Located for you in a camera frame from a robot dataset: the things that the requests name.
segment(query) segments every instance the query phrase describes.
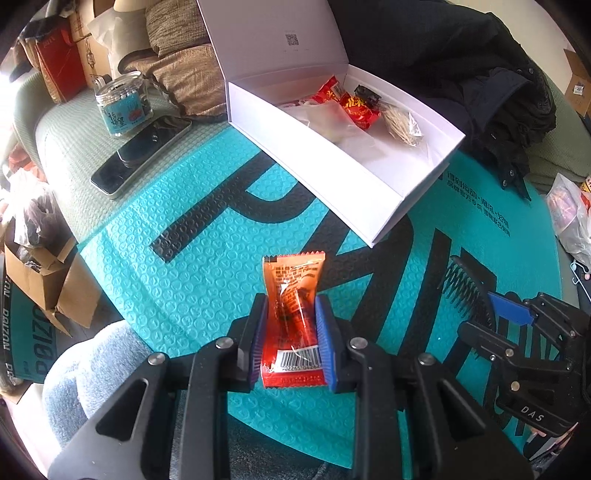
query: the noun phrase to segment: jar lid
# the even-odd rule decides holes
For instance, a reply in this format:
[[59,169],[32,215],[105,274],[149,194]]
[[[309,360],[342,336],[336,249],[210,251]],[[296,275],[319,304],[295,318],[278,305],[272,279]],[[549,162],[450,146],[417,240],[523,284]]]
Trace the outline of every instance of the jar lid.
[[103,88],[96,92],[96,101],[102,102],[108,100],[113,94],[134,93],[141,87],[143,81],[144,78],[142,77],[141,72],[135,71],[125,73],[107,83]]

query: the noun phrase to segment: open white box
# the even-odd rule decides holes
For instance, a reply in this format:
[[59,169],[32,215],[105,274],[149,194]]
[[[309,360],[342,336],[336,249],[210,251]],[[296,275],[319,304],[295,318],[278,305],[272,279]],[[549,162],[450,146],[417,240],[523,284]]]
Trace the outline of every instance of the open white box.
[[[374,246],[441,175],[462,132],[411,95],[349,65],[326,0],[198,3],[226,82],[230,124]],[[381,153],[358,161],[274,106],[316,93],[332,75],[349,93],[361,84],[410,110],[426,146],[401,144],[380,119],[367,133]]]

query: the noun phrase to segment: barcode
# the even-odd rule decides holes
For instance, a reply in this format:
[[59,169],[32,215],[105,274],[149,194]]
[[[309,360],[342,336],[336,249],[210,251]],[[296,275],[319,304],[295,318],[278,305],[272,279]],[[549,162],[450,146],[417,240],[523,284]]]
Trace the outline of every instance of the barcode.
[[304,372],[322,368],[318,345],[293,350],[277,350],[277,360],[273,367],[276,373]]

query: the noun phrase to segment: black jacket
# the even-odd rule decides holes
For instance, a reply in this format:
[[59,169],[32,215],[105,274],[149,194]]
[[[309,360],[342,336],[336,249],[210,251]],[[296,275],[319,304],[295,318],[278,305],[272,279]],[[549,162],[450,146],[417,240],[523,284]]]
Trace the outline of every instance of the black jacket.
[[556,126],[543,72],[493,14],[438,0],[329,0],[352,65],[421,99],[528,197],[524,147]]

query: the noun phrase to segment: metal screw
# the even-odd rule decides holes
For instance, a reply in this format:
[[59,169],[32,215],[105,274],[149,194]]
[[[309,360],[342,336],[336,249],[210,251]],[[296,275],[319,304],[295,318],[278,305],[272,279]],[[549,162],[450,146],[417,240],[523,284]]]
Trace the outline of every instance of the metal screw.
[[230,337],[220,337],[216,340],[216,347],[218,348],[230,348],[234,345],[234,340]]
[[435,357],[430,353],[421,353],[418,356],[418,362],[425,367],[435,364]]
[[355,350],[363,350],[365,347],[367,347],[368,341],[363,337],[353,337],[349,341],[349,345]]
[[165,360],[166,355],[164,355],[162,352],[152,353],[152,355],[148,357],[148,363],[150,365],[160,365]]

